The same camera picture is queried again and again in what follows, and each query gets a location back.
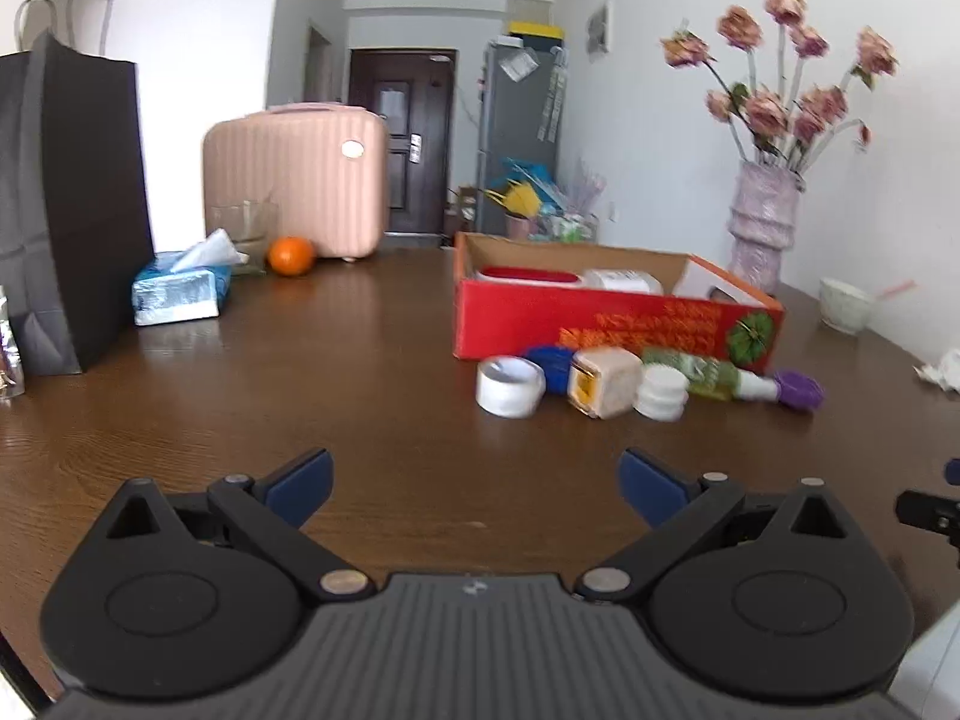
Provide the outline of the grey refrigerator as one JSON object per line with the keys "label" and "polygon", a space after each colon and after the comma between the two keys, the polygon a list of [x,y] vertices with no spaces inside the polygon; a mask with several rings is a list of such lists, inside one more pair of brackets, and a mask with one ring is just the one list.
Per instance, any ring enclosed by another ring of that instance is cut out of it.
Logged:
{"label": "grey refrigerator", "polygon": [[567,79],[561,37],[510,34],[488,44],[478,124],[478,232],[508,232],[506,211],[491,192],[517,176],[516,166],[555,176]]}

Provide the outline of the beige cube block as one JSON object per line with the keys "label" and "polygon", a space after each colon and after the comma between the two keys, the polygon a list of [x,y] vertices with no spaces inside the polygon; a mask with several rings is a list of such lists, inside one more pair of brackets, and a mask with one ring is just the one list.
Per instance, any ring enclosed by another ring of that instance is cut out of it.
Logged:
{"label": "beige cube block", "polygon": [[615,346],[579,349],[568,377],[568,400],[594,419],[612,419],[633,410],[643,361]]}

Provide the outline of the white tape roll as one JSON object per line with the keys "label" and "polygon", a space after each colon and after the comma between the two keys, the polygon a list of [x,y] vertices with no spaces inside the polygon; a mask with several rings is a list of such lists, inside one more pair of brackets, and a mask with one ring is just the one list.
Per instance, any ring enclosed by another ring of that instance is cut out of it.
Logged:
{"label": "white tape roll", "polygon": [[542,367],[526,358],[496,356],[477,366],[475,401],[498,418],[524,419],[534,415],[547,390]]}

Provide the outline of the purple gear cap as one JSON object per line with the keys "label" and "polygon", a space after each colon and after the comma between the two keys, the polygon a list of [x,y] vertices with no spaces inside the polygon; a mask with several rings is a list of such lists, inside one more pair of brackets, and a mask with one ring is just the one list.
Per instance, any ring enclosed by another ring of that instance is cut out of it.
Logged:
{"label": "purple gear cap", "polygon": [[812,413],[817,411],[825,400],[822,385],[811,377],[796,371],[779,371],[773,377],[778,386],[779,405],[791,410]]}

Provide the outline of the white ridged jar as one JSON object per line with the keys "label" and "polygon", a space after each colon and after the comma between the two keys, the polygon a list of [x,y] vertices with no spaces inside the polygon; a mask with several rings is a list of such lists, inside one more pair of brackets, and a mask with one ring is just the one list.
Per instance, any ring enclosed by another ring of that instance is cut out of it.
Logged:
{"label": "white ridged jar", "polygon": [[647,419],[677,421],[688,401],[690,380],[665,364],[645,364],[636,390],[635,410]]}

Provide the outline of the pale green bowl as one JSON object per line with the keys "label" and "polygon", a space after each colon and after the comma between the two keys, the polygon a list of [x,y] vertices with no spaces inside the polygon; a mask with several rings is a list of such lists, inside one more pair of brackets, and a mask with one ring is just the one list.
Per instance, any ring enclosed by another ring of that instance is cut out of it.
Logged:
{"label": "pale green bowl", "polygon": [[820,280],[818,309],[828,328],[855,337],[869,325],[874,305],[875,299],[862,289],[835,278]]}

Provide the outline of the blue gear cap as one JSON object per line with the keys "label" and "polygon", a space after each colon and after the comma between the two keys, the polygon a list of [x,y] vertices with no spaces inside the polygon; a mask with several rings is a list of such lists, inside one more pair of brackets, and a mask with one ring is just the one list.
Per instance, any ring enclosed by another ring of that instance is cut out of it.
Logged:
{"label": "blue gear cap", "polygon": [[524,358],[544,371],[547,394],[564,397],[568,393],[569,372],[573,367],[574,355],[574,349],[564,346],[535,346],[524,353]]}

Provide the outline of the wooden round table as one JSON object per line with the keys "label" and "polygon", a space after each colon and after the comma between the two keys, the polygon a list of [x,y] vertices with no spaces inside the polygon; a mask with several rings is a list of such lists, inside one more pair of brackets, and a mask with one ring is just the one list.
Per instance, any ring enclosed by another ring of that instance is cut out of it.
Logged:
{"label": "wooden round table", "polygon": [[519,421],[480,410],[475,369],[452,354],[447,250],[394,250],[306,278],[236,281],[211,322],[142,328],[88,372],[39,377],[2,408],[2,629],[49,678],[44,595],[119,484],[197,491],[265,475],[311,449],[335,460],[309,533],[374,578],[400,571],[574,578],[644,527],[615,466],[644,450],[687,475],[754,491],[818,478],[893,564],[927,628],[957,601],[945,539],[903,527],[896,496],[943,493],[958,405],[913,358],[823,327],[784,289],[776,366],[813,377],[800,415],[695,398],[677,422],[586,418],[561,398]]}

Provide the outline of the green spray bottle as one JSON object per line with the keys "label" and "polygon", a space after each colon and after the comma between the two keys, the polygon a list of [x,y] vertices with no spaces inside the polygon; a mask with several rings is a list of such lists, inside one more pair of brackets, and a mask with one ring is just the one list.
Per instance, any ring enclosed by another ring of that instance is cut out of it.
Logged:
{"label": "green spray bottle", "polygon": [[692,395],[715,400],[776,401],[779,398],[775,379],[739,369],[729,361],[654,346],[646,348],[641,359],[646,364],[663,364],[682,372]]}

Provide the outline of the dried pink roses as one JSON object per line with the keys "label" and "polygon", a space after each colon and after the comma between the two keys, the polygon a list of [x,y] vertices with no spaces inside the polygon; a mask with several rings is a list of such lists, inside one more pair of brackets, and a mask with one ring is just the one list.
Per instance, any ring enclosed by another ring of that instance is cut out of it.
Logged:
{"label": "dried pink roses", "polygon": [[893,44],[866,26],[857,33],[853,61],[839,82],[830,86],[802,84],[807,65],[827,57],[830,43],[807,20],[807,0],[761,0],[775,25],[776,76],[760,82],[757,54],[765,46],[760,21],[747,8],[729,7],[716,21],[725,46],[747,62],[747,78],[728,82],[718,70],[711,47],[688,26],[680,25],[661,39],[670,68],[703,68],[716,82],[704,96],[709,115],[731,130],[744,163],[779,167],[800,181],[836,135],[852,130],[857,148],[871,146],[872,130],[850,114],[848,89],[854,82],[872,89],[878,78],[896,75],[900,60]]}

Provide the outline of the black paper bag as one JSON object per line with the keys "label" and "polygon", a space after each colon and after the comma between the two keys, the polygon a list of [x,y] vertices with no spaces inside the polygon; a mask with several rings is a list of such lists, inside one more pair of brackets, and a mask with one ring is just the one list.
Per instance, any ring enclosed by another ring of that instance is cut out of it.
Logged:
{"label": "black paper bag", "polygon": [[137,69],[41,32],[2,60],[2,288],[26,372],[93,366],[154,258]]}

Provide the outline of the white pill bottle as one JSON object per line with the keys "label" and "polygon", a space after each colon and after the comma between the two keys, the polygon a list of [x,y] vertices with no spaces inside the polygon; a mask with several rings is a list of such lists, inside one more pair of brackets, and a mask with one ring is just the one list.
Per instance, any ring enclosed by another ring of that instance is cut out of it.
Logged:
{"label": "white pill bottle", "polygon": [[581,275],[584,289],[615,291],[615,293],[647,294],[662,296],[664,290],[658,278],[640,270],[610,270],[591,268]]}

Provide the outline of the crumpled white tissue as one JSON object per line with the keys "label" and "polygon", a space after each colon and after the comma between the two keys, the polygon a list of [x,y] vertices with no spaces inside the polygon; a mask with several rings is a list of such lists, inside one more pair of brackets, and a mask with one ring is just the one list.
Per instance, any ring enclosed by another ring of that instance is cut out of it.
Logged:
{"label": "crumpled white tissue", "polygon": [[946,394],[960,392],[960,349],[952,348],[937,364],[923,364],[914,369],[921,382],[939,387]]}

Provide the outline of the orange fruit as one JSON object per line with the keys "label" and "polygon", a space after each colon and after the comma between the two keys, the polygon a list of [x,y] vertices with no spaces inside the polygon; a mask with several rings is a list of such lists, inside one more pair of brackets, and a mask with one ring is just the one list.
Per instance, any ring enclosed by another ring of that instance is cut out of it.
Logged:
{"label": "orange fruit", "polygon": [[306,275],[314,266],[316,251],[313,243],[304,238],[276,238],[267,252],[270,270],[280,277],[297,278]]}

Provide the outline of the red cardboard box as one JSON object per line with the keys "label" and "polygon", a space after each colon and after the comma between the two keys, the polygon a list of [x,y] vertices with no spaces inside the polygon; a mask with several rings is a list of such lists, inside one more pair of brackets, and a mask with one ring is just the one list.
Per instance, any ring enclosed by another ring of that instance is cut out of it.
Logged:
{"label": "red cardboard box", "polygon": [[[640,270],[658,278],[664,294],[477,280],[475,271],[485,266],[578,275],[591,268]],[[454,276],[452,352],[464,361],[535,346],[618,346],[636,355],[657,346],[763,372],[784,322],[781,302],[692,254],[460,234]]]}

